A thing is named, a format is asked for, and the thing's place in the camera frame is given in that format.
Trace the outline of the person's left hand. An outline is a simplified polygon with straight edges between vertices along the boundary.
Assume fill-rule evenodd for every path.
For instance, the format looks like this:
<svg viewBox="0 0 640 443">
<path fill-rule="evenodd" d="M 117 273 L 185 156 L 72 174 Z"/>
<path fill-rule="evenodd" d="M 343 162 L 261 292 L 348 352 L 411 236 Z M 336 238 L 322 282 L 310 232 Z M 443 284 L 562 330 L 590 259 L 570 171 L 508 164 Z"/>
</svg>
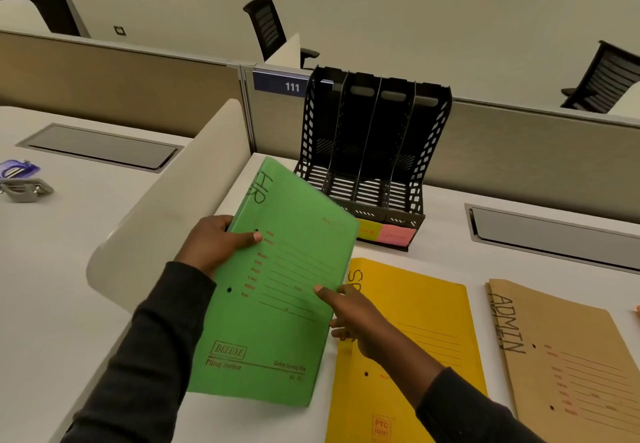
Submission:
<svg viewBox="0 0 640 443">
<path fill-rule="evenodd" d="M 191 229 L 173 261 L 195 268 L 213 278 L 215 271 L 239 251 L 229 249 L 226 242 L 226 232 L 229 232 L 233 221 L 232 215 L 214 215 L 200 219 Z"/>
</svg>

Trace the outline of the person's right hand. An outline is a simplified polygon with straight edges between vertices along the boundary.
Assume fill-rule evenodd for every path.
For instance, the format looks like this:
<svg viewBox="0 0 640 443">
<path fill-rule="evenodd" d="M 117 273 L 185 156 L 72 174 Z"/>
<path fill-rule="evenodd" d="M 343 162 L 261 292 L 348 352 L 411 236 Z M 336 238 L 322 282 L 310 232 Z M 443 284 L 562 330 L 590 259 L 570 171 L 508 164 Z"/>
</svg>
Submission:
<svg viewBox="0 0 640 443">
<path fill-rule="evenodd" d="M 381 363 L 394 351 L 405 349 L 407 339 L 353 285 L 340 285 L 331 290 L 323 285 L 314 287 L 315 295 L 328 305 L 334 314 L 330 328 L 349 327 L 353 340 L 367 358 Z"/>
</svg>

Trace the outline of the green file folder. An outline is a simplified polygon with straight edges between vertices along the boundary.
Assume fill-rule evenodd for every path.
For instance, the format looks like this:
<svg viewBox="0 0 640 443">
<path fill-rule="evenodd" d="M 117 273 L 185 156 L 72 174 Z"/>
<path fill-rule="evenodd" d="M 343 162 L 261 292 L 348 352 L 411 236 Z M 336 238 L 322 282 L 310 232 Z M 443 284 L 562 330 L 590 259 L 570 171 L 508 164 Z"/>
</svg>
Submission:
<svg viewBox="0 0 640 443">
<path fill-rule="evenodd" d="M 216 270 L 188 392 L 308 407 L 331 308 L 314 294 L 344 281 L 359 221 L 266 157 L 230 232 L 262 235 Z"/>
</svg>

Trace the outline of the person's left forearm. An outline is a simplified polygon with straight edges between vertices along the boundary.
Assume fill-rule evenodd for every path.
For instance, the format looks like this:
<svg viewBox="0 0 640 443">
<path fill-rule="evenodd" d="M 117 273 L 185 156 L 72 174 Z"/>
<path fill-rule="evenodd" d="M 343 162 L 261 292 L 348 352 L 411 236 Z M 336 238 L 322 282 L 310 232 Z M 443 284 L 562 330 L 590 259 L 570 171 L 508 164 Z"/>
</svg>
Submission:
<svg viewBox="0 0 640 443">
<path fill-rule="evenodd" d="M 209 276 L 166 263 L 60 443 L 171 443 L 215 290 Z"/>
</svg>

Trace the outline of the person's right forearm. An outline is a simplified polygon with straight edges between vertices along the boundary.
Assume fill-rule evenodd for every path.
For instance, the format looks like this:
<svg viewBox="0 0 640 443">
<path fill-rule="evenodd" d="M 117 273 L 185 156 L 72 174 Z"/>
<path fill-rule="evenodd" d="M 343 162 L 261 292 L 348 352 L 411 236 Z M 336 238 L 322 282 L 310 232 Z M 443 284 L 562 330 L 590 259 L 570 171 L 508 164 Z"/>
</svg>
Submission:
<svg viewBox="0 0 640 443">
<path fill-rule="evenodd" d="M 435 443 L 546 443 L 403 334 L 358 343 L 394 381 Z"/>
</svg>

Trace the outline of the white curved desk divider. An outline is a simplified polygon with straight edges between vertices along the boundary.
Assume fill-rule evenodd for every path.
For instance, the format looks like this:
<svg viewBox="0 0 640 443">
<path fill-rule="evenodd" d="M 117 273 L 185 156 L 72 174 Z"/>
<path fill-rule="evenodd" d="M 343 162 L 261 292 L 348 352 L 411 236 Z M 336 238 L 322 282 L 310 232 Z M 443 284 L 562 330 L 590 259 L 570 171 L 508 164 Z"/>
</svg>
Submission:
<svg viewBox="0 0 640 443">
<path fill-rule="evenodd" d="M 251 157 L 238 100 L 228 100 L 92 253 L 88 285 L 132 314 L 191 228 L 212 215 Z"/>
</svg>

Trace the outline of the yellow file folder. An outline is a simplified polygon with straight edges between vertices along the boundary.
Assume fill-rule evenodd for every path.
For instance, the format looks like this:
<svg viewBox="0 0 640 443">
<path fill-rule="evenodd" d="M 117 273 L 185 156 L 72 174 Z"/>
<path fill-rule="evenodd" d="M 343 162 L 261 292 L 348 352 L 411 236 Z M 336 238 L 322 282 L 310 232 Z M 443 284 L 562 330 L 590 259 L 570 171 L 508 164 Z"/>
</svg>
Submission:
<svg viewBox="0 0 640 443">
<path fill-rule="evenodd" d="M 348 284 L 445 367 L 487 395 L 467 288 L 365 258 Z M 356 342 L 340 341 L 325 443 L 434 443 L 389 375 Z"/>
</svg>

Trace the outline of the yellow-green sticky label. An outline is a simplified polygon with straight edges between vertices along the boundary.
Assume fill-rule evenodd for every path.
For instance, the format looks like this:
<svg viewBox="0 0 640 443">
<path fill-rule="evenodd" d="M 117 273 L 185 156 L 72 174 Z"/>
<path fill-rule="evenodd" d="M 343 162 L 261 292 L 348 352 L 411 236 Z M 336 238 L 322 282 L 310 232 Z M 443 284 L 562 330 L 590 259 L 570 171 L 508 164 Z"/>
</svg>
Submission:
<svg viewBox="0 0 640 443">
<path fill-rule="evenodd" d="M 380 237 L 383 224 L 367 219 L 357 219 L 357 221 L 359 221 L 357 239 L 377 242 Z"/>
</svg>

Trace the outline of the pink sticky label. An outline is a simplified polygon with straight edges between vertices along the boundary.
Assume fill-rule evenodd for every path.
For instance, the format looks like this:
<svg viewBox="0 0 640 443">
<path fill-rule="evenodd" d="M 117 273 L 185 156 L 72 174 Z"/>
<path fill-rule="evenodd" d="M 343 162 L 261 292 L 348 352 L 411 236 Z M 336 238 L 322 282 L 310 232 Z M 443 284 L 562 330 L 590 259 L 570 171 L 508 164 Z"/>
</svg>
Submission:
<svg viewBox="0 0 640 443">
<path fill-rule="evenodd" d="M 409 247 L 416 232 L 414 228 L 384 223 L 381 225 L 376 241 L 385 245 Z"/>
</svg>

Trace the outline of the black plastic file rack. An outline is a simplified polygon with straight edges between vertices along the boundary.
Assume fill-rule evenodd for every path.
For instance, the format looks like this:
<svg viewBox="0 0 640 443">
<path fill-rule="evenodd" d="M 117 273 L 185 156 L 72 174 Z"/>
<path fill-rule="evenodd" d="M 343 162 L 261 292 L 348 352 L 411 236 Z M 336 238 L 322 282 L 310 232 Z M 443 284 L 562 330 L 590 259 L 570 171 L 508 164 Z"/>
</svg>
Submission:
<svg viewBox="0 0 640 443">
<path fill-rule="evenodd" d="M 426 218 L 422 184 L 452 100 L 447 85 L 318 66 L 294 172 L 356 219 L 414 228 L 416 236 Z M 411 245 L 363 242 L 401 252 Z"/>
</svg>

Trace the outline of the blue number plate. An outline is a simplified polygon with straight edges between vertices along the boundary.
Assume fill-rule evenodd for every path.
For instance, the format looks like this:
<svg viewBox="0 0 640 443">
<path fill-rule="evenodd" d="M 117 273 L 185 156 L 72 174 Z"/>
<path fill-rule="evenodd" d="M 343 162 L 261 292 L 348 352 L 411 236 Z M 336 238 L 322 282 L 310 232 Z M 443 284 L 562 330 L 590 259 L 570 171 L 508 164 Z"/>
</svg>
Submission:
<svg viewBox="0 0 640 443">
<path fill-rule="evenodd" d="M 253 88 L 258 92 L 304 98 L 310 75 L 255 69 L 252 79 Z"/>
</svg>

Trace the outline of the beige partition panel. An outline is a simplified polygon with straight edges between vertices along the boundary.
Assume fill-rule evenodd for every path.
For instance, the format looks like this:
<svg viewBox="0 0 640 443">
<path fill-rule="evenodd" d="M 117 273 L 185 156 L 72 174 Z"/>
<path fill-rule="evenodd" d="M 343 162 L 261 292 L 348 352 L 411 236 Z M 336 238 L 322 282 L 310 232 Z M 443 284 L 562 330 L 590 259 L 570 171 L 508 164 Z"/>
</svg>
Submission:
<svg viewBox="0 0 640 443">
<path fill-rule="evenodd" d="M 304 100 L 255 66 L 0 30 L 0 106 L 193 138 L 229 99 L 253 152 L 297 160 Z M 426 184 L 640 224 L 640 121 L 454 98 Z"/>
</svg>

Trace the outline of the black office chair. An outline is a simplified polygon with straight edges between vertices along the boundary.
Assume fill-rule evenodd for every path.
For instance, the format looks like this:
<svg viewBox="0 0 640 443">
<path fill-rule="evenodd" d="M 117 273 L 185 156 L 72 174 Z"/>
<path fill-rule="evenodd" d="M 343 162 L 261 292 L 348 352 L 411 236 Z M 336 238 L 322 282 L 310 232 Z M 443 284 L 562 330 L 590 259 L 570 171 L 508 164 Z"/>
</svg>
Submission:
<svg viewBox="0 0 640 443">
<path fill-rule="evenodd" d="M 252 0 L 243 7 L 243 11 L 251 20 L 265 61 L 289 38 L 284 32 L 276 6 L 272 0 Z M 301 46 L 302 69 L 307 59 L 315 60 L 319 56 L 319 52 Z"/>
<path fill-rule="evenodd" d="M 561 90 L 565 96 L 561 107 L 607 114 L 637 82 L 640 82 L 640 55 L 600 41 L 580 83 Z"/>
</svg>

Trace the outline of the brown file folder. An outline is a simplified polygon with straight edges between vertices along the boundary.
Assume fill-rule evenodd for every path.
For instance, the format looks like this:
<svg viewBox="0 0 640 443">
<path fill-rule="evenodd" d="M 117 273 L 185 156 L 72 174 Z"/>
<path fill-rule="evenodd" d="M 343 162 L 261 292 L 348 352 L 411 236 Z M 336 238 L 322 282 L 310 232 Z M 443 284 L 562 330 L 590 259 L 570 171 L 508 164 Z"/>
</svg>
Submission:
<svg viewBox="0 0 640 443">
<path fill-rule="evenodd" d="M 606 310 L 506 279 L 486 291 L 519 421 L 546 443 L 640 443 L 640 369 Z"/>
</svg>

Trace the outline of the purple plastic object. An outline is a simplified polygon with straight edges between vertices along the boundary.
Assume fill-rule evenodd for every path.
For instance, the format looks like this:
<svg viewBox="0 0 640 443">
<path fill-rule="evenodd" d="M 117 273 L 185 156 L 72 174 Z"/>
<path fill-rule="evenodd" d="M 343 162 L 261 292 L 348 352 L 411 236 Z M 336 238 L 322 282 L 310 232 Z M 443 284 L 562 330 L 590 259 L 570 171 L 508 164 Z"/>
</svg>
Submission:
<svg viewBox="0 0 640 443">
<path fill-rule="evenodd" d="M 0 180 L 30 178 L 40 170 L 39 166 L 29 161 L 5 160 L 0 162 Z"/>
</svg>

